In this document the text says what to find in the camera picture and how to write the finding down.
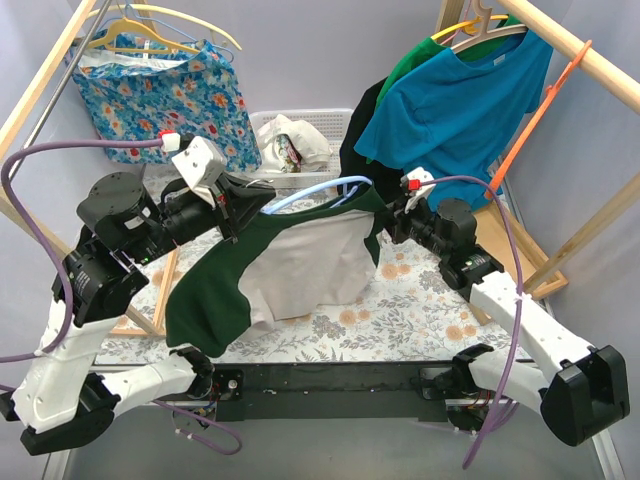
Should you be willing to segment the white floral print t-shirt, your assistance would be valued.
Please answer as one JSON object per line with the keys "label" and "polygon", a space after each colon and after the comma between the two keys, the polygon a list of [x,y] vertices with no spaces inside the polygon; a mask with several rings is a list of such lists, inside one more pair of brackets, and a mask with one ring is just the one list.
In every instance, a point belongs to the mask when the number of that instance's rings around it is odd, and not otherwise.
{"label": "white floral print t-shirt", "polygon": [[291,120],[278,114],[255,134],[261,174],[318,171],[329,164],[333,154],[327,138],[306,120]]}

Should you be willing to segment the light blue hanger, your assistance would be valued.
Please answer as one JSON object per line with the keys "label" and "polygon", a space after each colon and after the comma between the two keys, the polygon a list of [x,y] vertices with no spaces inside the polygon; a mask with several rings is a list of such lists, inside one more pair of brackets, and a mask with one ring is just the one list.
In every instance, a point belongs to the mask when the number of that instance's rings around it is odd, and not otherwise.
{"label": "light blue hanger", "polygon": [[267,215],[275,214],[276,212],[283,209],[284,207],[287,207],[315,193],[318,193],[333,187],[349,186],[352,184],[354,184],[355,187],[346,195],[346,198],[350,198],[354,194],[354,192],[358,189],[358,186],[360,184],[366,184],[366,185],[372,186],[373,182],[371,179],[361,175],[339,177],[336,179],[327,180],[322,183],[307,187],[303,190],[299,190],[296,193],[291,194],[271,205],[262,207],[261,212]]}

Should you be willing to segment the green and grey raglan shirt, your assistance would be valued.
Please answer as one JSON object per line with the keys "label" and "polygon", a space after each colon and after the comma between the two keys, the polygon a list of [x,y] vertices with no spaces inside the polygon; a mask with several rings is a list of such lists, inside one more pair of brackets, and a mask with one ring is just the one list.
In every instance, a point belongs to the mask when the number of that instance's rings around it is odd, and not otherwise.
{"label": "green and grey raglan shirt", "polygon": [[319,305],[352,303],[374,277],[386,205],[363,185],[351,198],[293,213],[258,213],[236,242],[212,246],[179,280],[166,344],[221,356],[238,338]]}

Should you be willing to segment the blue t-shirt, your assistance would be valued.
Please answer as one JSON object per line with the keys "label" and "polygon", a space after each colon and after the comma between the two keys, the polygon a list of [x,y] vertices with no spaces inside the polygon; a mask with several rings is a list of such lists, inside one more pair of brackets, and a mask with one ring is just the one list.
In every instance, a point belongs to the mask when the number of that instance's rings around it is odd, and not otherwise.
{"label": "blue t-shirt", "polygon": [[489,166],[539,104],[553,49],[534,32],[513,35],[479,60],[450,49],[397,81],[355,144],[358,154],[405,173],[440,179],[431,208],[458,198],[487,204]]}

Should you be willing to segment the orange plastic hanger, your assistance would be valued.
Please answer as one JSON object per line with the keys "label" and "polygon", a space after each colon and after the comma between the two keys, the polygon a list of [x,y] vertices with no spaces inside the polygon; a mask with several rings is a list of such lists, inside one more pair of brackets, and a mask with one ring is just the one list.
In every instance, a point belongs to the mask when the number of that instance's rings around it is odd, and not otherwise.
{"label": "orange plastic hanger", "polygon": [[578,54],[566,65],[561,75],[558,77],[556,82],[552,85],[549,85],[545,90],[544,99],[541,101],[537,110],[533,113],[530,120],[526,124],[526,126],[522,129],[518,138],[514,141],[511,149],[507,153],[506,157],[498,167],[494,177],[489,183],[490,188],[493,190],[498,190],[501,186],[506,174],[508,173],[511,165],[513,164],[515,158],[521,151],[524,144],[529,139],[530,135],[533,133],[535,128],[537,127],[540,120],[544,117],[545,113],[555,100],[559,91],[562,89],[569,76],[573,73],[573,71],[580,65],[586,53],[591,49],[592,41],[588,40],[585,42],[581,50]]}

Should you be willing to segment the beige wooden hanger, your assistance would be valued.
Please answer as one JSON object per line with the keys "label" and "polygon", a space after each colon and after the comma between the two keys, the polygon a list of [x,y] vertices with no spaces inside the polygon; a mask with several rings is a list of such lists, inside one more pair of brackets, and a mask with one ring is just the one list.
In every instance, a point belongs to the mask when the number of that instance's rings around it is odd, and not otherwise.
{"label": "beige wooden hanger", "polygon": [[480,27],[478,28],[478,32],[476,34],[451,47],[451,51],[454,54],[459,54],[464,50],[467,50],[486,41],[511,35],[526,34],[528,31],[528,27],[524,24],[509,25],[490,29],[489,24],[491,22],[492,9],[484,7],[480,0],[472,0],[471,7],[473,8],[473,11],[480,17]]}

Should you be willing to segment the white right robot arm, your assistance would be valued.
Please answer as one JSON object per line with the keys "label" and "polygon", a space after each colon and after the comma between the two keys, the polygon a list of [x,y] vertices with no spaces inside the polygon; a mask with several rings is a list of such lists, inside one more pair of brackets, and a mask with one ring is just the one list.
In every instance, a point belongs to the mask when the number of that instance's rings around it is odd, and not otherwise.
{"label": "white right robot arm", "polygon": [[336,313],[368,316],[365,296],[379,262],[379,234],[395,243],[412,240],[438,256],[448,287],[480,307],[534,359],[514,363],[478,344],[454,358],[451,378],[464,397],[484,389],[538,411],[562,442],[578,445],[629,412],[626,366],[612,347],[597,349],[565,329],[521,289],[476,241],[476,220],[456,198],[431,210],[430,186],[383,204],[373,188],[348,201],[290,214],[259,213],[234,243],[220,245],[219,340],[249,343],[283,322]]}

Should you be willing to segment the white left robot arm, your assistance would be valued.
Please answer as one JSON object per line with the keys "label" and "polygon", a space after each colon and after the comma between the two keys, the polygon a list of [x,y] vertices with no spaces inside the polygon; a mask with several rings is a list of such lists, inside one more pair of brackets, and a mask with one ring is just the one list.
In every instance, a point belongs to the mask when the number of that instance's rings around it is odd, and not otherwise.
{"label": "white left robot arm", "polygon": [[210,394],[214,369],[194,347],[160,362],[97,374],[101,344],[134,296],[148,284],[142,267],[218,229],[236,238],[276,195],[268,184],[222,174],[212,199],[171,182],[155,202],[134,174],[109,174],[77,209],[83,221],[76,248],[63,260],[52,291],[49,321],[22,384],[1,397],[5,419],[22,423],[20,440],[33,456],[85,446],[123,413],[159,398]]}

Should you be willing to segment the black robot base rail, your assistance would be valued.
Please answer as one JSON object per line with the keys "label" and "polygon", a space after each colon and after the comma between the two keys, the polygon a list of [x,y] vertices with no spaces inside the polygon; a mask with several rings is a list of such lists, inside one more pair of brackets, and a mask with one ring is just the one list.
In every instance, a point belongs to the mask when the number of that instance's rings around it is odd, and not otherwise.
{"label": "black robot base rail", "polygon": [[409,418],[446,422],[482,415],[488,393],[448,382],[450,361],[221,364],[214,374],[216,419]]}

